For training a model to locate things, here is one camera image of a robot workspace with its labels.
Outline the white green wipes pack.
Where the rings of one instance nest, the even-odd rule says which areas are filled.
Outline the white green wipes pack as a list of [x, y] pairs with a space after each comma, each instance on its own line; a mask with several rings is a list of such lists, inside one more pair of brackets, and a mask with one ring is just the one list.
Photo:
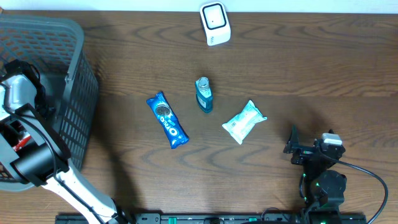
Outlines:
[[267, 117], [262, 115], [252, 100], [249, 100], [242, 112], [222, 124], [222, 127], [238, 144], [242, 144], [253, 127], [266, 120]]

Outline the blue Oreo cookie pack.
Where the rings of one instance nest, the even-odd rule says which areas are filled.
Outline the blue Oreo cookie pack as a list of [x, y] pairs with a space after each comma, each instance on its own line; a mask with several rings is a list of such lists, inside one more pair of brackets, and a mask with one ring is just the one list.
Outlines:
[[189, 137], [179, 123], [162, 91], [155, 97], [149, 98], [146, 103], [151, 108], [157, 121], [163, 127], [165, 135], [170, 143], [170, 148], [175, 149], [189, 142]]

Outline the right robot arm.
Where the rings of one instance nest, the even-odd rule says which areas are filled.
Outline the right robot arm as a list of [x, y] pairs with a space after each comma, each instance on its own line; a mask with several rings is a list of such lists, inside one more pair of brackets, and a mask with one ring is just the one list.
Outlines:
[[338, 207], [345, 201], [346, 176], [331, 167], [345, 152], [343, 141], [333, 130], [314, 140], [312, 146], [299, 143], [297, 128], [292, 127], [284, 147], [291, 154], [291, 163], [303, 167], [299, 192], [306, 208], [300, 212], [301, 223], [341, 223]]

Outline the blue mouthwash bottle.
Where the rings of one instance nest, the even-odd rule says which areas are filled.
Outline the blue mouthwash bottle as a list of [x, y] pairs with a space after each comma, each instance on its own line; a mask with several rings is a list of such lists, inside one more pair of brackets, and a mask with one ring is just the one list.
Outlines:
[[201, 77], [195, 82], [196, 99], [199, 107], [205, 112], [210, 113], [213, 109], [213, 94], [210, 81], [207, 77]]

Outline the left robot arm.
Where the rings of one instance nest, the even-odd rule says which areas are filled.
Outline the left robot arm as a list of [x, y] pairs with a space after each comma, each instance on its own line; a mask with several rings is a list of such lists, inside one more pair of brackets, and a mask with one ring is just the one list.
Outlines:
[[88, 223], [134, 223], [109, 196], [93, 187], [72, 163], [64, 140], [46, 119], [54, 108], [36, 67], [15, 59], [1, 77], [1, 165], [11, 191], [16, 184], [49, 190], [78, 210]]

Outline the red coffee stick sachet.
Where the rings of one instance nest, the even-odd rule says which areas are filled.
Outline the red coffee stick sachet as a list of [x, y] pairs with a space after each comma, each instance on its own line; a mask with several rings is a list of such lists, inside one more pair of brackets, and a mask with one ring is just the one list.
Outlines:
[[31, 140], [31, 138], [32, 136], [27, 136], [26, 138], [20, 140], [19, 143], [13, 147], [13, 150], [15, 150], [16, 152], [19, 151]]

